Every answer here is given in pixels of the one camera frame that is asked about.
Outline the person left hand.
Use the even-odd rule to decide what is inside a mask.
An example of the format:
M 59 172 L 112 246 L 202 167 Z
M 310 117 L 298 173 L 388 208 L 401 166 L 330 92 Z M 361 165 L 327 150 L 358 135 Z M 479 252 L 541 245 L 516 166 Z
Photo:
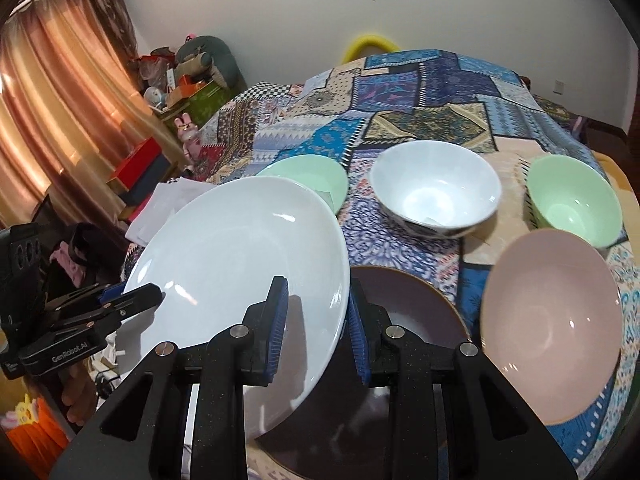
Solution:
M 72 424 L 84 426 L 96 412 L 96 384 L 81 362 L 67 369 L 61 399 L 67 408 L 66 418 Z

